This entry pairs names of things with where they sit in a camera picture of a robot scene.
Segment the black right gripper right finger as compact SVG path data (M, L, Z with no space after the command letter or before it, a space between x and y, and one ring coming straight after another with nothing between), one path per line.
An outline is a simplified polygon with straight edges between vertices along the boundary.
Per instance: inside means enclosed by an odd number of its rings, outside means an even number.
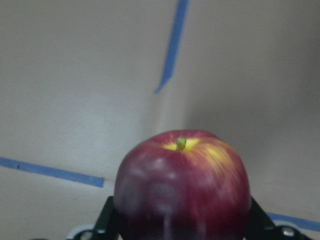
M251 197L251 208L246 224L246 239L270 240L275 229L276 225L257 201Z

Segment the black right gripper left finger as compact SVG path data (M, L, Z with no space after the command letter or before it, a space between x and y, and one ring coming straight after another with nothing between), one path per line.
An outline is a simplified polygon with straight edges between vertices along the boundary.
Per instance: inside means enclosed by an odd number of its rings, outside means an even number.
M113 196L109 196L93 227L93 240L118 240L119 228Z

